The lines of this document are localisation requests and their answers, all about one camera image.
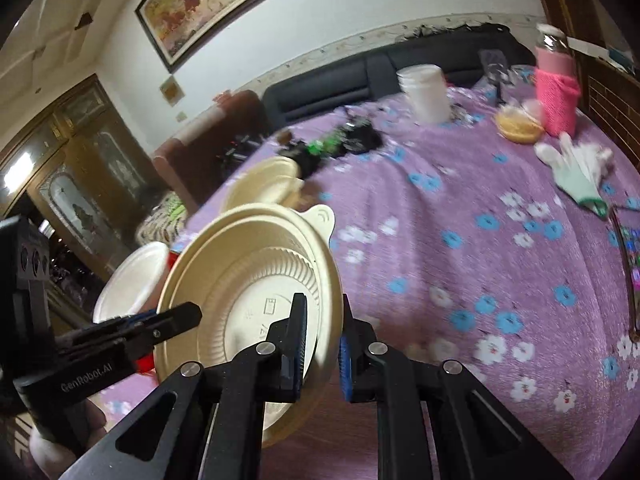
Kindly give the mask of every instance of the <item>clutter on bed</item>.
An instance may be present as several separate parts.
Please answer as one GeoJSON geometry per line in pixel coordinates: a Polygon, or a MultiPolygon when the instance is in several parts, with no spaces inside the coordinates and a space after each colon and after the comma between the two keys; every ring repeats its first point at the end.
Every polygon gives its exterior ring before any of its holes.
{"type": "Polygon", "coordinates": [[[540,23],[538,31],[536,93],[545,107],[545,130],[555,137],[561,132],[573,137],[575,109],[581,94],[575,61],[562,30],[540,23]]]}
{"type": "Polygon", "coordinates": [[[398,82],[421,124],[439,124],[451,117],[447,83],[439,66],[424,64],[398,71],[398,82]]]}
{"type": "Polygon", "coordinates": [[[599,144],[572,143],[568,133],[560,134],[560,149],[545,143],[535,145],[538,158],[553,171],[556,185],[578,205],[592,210],[600,218],[607,218],[607,203],[600,197],[598,188],[609,173],[613,152],[599,144]]]}
{"type": "Polygon", "coordinates": [[[505,139],[517,144],[535,144],[545,133],[540,121],[523,107],[503,106],[495,115],[495,123],[505,139]]]}
{"type": "Polygon", "coordinates": [[[382,136],[369,119],[354,116],[348,108],[345,111],[349,117],[346,123],[309,144],[294,139],[287,128],[276,134],[277,142],[283,146],[278,154],[296,161],[303,180],[314,174],[326,158],[339,158],[348,153],[362,155],[382,147],[382,136]]]}

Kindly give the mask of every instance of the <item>green glove cuff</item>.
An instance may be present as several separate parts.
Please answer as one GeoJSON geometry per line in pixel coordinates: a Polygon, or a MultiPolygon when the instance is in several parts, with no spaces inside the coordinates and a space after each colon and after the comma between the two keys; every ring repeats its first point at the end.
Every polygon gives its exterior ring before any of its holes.
{"type": "Polygon", "coordinates": [[[554,172],[554,179],[560,189],[567,193],[574,202],[598,215],[606,218],[609,206],[601,199],[595,184],[588,180],[577,168],[566,168],[554,172]]]}

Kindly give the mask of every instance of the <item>white plastic container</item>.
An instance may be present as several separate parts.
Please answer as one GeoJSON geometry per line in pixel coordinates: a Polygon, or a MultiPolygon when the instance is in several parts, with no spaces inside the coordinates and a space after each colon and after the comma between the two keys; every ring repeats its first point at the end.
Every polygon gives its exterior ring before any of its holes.
{"type": "Polygon", "coordinates": [[[94,323],[155,310],[169,275],[169,248],[151,242],[129,255],[116,269],[95,302],[94,323]]]}
{"type": "Polygon", "coordinates": [[[447,83],[437,65],[417,65],[398,71],[400,88],[420,124],[439,124],[451,117],[447,83]]]}
{"type": "Polygon", "coordinates": [[[156,346],[164,380],[186,361],[213,366],[266,338],[288,317],[293,294],[307,298],[305,375],[295,404],[268,404],[262,444],[295,431],[318,402],[338,355],[342,289],[328,247],[334,212],[317,205],[299,214],[279,205],[249,204],[219,216],[184,250],[166,281],[158,312],[193,301],[199,327],[156,346]]]}
{"type": "Polygon", "coordinates": [[[295,207],[304,180],[300,168],[286,156],[272,156],[256,164],[233,185],[222,205],[222,212],[251,203],[295,207]]]}

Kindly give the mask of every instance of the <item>white wall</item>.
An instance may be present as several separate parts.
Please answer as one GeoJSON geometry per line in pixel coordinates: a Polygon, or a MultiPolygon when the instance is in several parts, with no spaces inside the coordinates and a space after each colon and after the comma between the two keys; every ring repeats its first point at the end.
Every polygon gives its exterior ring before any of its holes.
{"type": "Polygon", "coordinates": [[[175,107],[159,86],[168,77],[130,0],[98,60],[98,76],[147,151],[175,133],[176,115],[193,118],[235,89],[288,60],[341,38],[405,20],[464,12],[543,16],[540,0],[266,0],[242,15],[175,72],[185,97],[175,107]]]}

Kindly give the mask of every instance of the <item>floral bedsheet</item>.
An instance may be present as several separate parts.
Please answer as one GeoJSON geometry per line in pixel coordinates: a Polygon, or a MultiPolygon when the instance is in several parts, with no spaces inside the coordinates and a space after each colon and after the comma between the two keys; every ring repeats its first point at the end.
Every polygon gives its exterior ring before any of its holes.
{"type": "MultiPolygon", "coordinates": [[[[419,126],[403,96],[349,107],[385,145],[332,160],[304,206],[335,211],[331,249],[356,317],[413,359],[459,359],[575,478],[596,479],[640,415],[616,237],[556,188],[532,147],[498,135],[481,92],[450,97],[470,120],[419,126]]],[[[346,118],[340,108],[292,130],[310,140],[346,118]]],[[[614,150],[603,197],[640,205],[638,172],[584,115],[578,139],[614,150]]],[[[249,164],[276,150],[266,143],[249,164]]],[[[217,216],[229,185],[177,248],[217,216]]],[[[341,401],[335,373],[308,422],[264,451],[262,477],[375,479],[376,442],[374,406],[341,401]]]]}

